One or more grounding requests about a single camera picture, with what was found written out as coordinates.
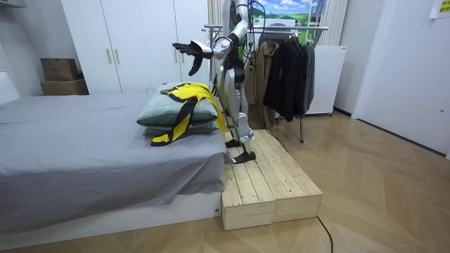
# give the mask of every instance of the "yellow strap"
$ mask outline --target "yellow strap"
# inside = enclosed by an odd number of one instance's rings
[[[219,109],[219,106],[217,106],[217,104],[215,103],[214,96],[212,95],[211,91],[205,84],[185,83],[174,87],[174,90],[168,92],[167,95],[179,102],[183,101],[183,106],[181,107],[180,114],[182,115],[187,113],[187,115],[181,121],[179,121],[177,118],[177,121],[179,123],[176,123],[174,128],[168,134],[163,134],[161,136],[153,138],[152,145],[155,146],[167,145],[172,141],[178,139],[181,135],[183,135],[188,128],[194,108],[198,105],[198,103],[202,99],[205,99],[206,101],[210,102],[214,107],[214,109],[216,110],[217,112],[216,123],[219,126],[222,135],[224,135],[225,132],[227,131],[225,121]]]

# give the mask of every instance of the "wooden floor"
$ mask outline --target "wooden floor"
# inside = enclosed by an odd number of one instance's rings
[[[272,133],[323,192],[319,216],[335,252],[450,252],[450,161],[336,113],[281,122]],[[8,252],[330,252],[317,219],[223,231],[180,223]]]

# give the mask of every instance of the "paper sign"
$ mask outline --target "paper sign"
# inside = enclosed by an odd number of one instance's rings
[[[435,0],[431,9],[430,18],[450,17],[450,0]]]

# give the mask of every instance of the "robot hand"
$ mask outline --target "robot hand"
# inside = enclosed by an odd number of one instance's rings
[[[189,45],[180,43],[173,43],[172,45],[176,50],[180,50],[180,53],[195,57],[189,76],[194,75],[200,69],[203,58],[211,59],[213,56],[212,48],[198,41],[191,41]]]

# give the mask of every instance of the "cabinet handle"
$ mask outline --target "cabinet handle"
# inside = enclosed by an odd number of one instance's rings
[[[117,48],[114,49],[114,52],[115,52],[115,59],[117,60],[117,64],[120,64],[119,52],[117,51]]]
[[[108,48],[106,49],[106,54],[108,55],[108,60],[110,61],[110,64],[112,64],[113,61],[111,60],[110,50]]]

